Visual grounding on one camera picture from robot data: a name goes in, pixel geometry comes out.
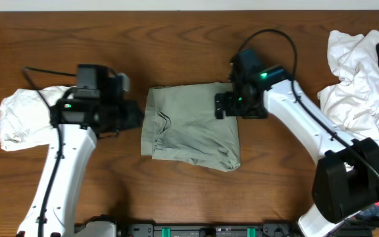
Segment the khaki green shorts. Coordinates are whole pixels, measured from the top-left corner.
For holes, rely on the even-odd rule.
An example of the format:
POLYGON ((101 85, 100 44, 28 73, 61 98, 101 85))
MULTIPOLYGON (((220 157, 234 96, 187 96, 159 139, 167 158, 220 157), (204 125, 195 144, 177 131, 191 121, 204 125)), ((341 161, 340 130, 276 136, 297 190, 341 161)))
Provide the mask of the khaki green shorts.
POLYGON ((238 169, 240 143, 234 117, 215 117, 215 95, 229 83, 150 88, 141 132, 141 154, 223 172, 238 169))

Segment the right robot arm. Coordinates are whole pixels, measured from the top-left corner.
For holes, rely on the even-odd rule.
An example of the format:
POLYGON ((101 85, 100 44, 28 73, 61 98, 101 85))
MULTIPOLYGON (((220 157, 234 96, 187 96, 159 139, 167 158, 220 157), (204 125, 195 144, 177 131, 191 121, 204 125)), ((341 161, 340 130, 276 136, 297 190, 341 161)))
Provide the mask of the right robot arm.
POLYGON ((299 218, 302 236, 333 236, 360 211, 379 202, 379 145, 342 130, 303 93, 282 66, 266 68, 254 50, 231 61, 233 90, 215 96, 215 117, 277 117, 316 165, 313 206, 299 218))

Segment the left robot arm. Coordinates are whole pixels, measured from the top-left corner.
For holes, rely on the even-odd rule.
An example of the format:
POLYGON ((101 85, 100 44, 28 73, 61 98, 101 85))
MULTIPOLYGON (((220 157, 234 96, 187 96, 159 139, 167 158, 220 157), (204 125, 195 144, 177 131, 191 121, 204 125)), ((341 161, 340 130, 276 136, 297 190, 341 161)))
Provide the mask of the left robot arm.
POLYGON ((138 128, 144 113, 126 98, 129 77, 103 65, 80 64, 76 85, 48 106, 52 127, 47 158, 34 200, 16 235, 119 236, 106 215, 76 224, 76 208, 86 167, 101 134, 138 128))

